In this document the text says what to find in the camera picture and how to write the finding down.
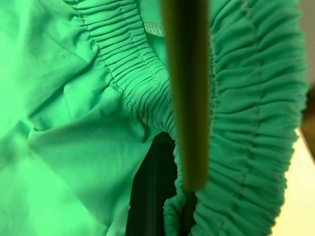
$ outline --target stitching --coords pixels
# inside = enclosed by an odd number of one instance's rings
[[[216,98],[219,96],[218,92],[218,80],[217,80],[217,70],[216,70],[216,51],[214,48],[214,37],[213,34],[211,34],[211,31],[209,31],[209,43],[210,43],[210,60],[211,60],[211,68],[212,68],[212,79],[210,79],[212,82],[214,82],[213,87],[214,87],[214,92],[215,94],[213,95],[213,99],[211,99],[211,102],[213,103],[213,108],[212,108],[212,113],[211,113],[211,121],[210,121],[210,134],[213,132],[213,126],[215,123],[215,114],[217,110],[218,103],[216,101]]]
[[[262,72],[261,72],[261,67],[262,67],[262,61],[258,58],[258,40],[257,40],[257,28],[255,27],[253,21],[252,21],[252,9],[249,7],[249,3],[248,0],[239,0],[240,4],[241,4],[241,11],[243,11],[246,14],[246,18],[248,20],[248,23],[250,25],[250,27],[252,28],[252,41],[254,42],[253,47],[255,49],[255,54],[254,57],[255,59],[259,62],[259,76],[258,79],[261,80],[262,77]],[[256,89],[257,91],[259,91],[260,89],[260,85],[259,83],[256,85]],[[243,175],[241,176],[240,180],[239,180],[239,186],[236,190],[236,192],[234,193],[234,196],[232,197],[232,204],[231,206],[227,209],[226,211],[226,216],[223,217],[223,220],[219,223],[219,231],[218,234],[220,234],[220,232],[223,230],[224,224],[226,223],[226,220],[229,218],[229,216],[231,215],[231,212],[233,211],[233,207],[234,207],[234,202],[240,197],[240,191],[244,188],[244,181],[246,179],[246,177],[248,176],[248,173],[251,170],[251,166],[248,163],[248,160],[250,159],[250,157],[252,156],[252,152],[251,152],[251,148],[253,146],[253,139],[256,136],[257,130],[259,128],[259,122],[258,122],[258,118],[259,118],[259,103],[260,103],[261,97],[259,97],[257,99],[257,102],[255,103],[255,108],[256,108],[256,112],[254,113],[253,116],[253,121],[256,121],[256,124],[253,128],[252,128],[252,133],[250,135],[250,143],[247,145],[247,149],[249,150],[249,152],[244,156],[244,163],[246,165],[246,168],[243,171]]]
[[[143,25],[146,32],[159,37],[164,36],[164,29],[161,23],[145,21]]]
[[[157,81],[156,75],[153,73],[153,71],[151,70],[151,68],[150,68],[149,65],[147,64],[146,60],[144,60],[143,56],[142,56],[141,53],[140,53],[140,50],[139,50],[138,46],[136,45],[136,43],[135,43],[135,41],[134,41],[134,39],[133,39],[133,36],[132,36],[132,34],[131,34],[131,32],[130,32],[130,28],[129,28],[129,26],[128,26],[128,22],[126,21],[126,18],[125,18],[125,13],[124,13],[124,11],[122,10],[122,7],[121,7],[121,2],[119,2],[119,10],[120,10],[120,12],[122,13],[122,15],[124,16],[124,22],[126,23],[126,27],[128,28],[129,36],[130,36],[132,42],[134,43],[134,46],[135,46],[136,49],[137,49],[137,53],[138,53],[139,57],[142,59],[142,61],[144,62],[144,64],[145,64],[146,67],[148,68],[148,70],[149,70],[151,76],[153,77],[154,82],[155,82],[155,85],[156,85],[156,87],[157,87],[158,93],[160,94],[161,97],[163,97],[163,95],[162,95],[162,93],[161,93],[161,90],[160,90],[159,87],[158,87],[158,81]],[[169,99],[167,100],[167,107],[168,107],[168,109],[170,109],[171,111],[173,110],[173,109],[170,107],[170,100],[169,100]],[[160,127],[159,125],[158,125],[158,128],[160,128],[161,131],[164,131],[164,128]]]

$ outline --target green fabric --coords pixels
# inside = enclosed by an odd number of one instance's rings
[[[210,177],[191,235],[265,236],[307,89],[297,1],[211,2]],[[0,1],[1,236],[124,235],[153,137],[177,139],[164,42],[146,37],[139,5]],[[174,155],[167,236],[185,203]]]

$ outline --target seam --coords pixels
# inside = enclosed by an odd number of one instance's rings
[[[164,36],[164,28],[161,23],[144,21],[143,26],[147,33],[150,33],[159,37]]]
[[[212,112],[211,112],[211,120],[210,120],[210,134],[212,134],[213,132],[213,127],[214,127],[214,124],[215,124],[215,114],[216,114],[216,110],[217,110],[217,106],[218,106],[218,103],[216,101],[216,98],[219,96],[219,92],[218,92],[218,86],[219,86],[219,83],[218,83],[218,80],[217,80],[217,70],[216,70],[216,50],[215,50],[215,47],[214,47],[214,37],[213,37],[213,34],[211,34],[211,30],[209,31],[209,44],[210,44],[210,60],[211,60],[211,69],[212,69],[212,73],[210,73],[211,75],[211,78],[210,78],[210,81],[213,82],[213,84],[210,83],[210,92],[212,90],[211,86],[213,86],[214,88],[214,94],[211,94],[210,96],[210,99],[213,103],[210,104],[212,107]]]
[[[257,28],[256,26],[254,25],[253,21],[252,21],[252,9],[249,7],[249,2],[248,0],[239,0],[240,1],[240,8],[241,8],[241,11],[245,13],[245,16],[247,18],[247,21],[252,29],[252,41],[253,41],[253,47],[255,49],[255,53],[254,53],[254,58],[256,61],[259,62],[259,66],[258,66],[258,79],[261,80],[261,77],[262,77],[262,65],[263,65],[263,62],[259,59],[258,57],[258,39],[257,39]],[[256,86],[256,89],[257,89],[257,92],[259,92],[260,90],[260,84],[258,83]],[[247,145],[247,148],[249,151],[247,154],[245,154],[244,158],[243,158],[243,161],[244,161],[244,164],[245,164],[245,169],[243,170],[243,175],[241,176],[240,180],[239,180],[239,186],[237,188],[237,190],[235,191],[235,193],[233,194],[233,197],[232,197],[232,204],[229,206],[229,208],[227,209],[226,211],[226,215],[223,217],[222,221],[219,223],[219,231],[218,231],[218,235],[220,234],[220,232],[223,229],[225,223],[227,222],[227,219],[230,218],[230,215],[231,215],[231,212],[233,212],[233,208],[234,208],[234,205],[235,205],[235,201],[239,199],[240,197],[240,192],[242,191],[242,189],[244,188],[244,182],[245,182],[245,179],[246,177],[248,176],[248,173],[250,172],[251,170],[251,166],[250,164],[248,163],[248,160],[253,156],[253,153],[251,152],[251,148],[253,147],[253,139],[255,138],[256,136],[256,133],[257,133],[257,130],[259,128],[259,122],[258,122],[258,117],[259,117],[259,113],[260,113],[260,109],[259,109],[259,103],[261,101],[261,95],[258,97],[257,101],[255,102],[255,105],[254,107],[256,108],[256,112],[254,113],[253,115],[253,121],[256,125],[253,126],[252,128],[252,133],[250,135],[250,143]]]

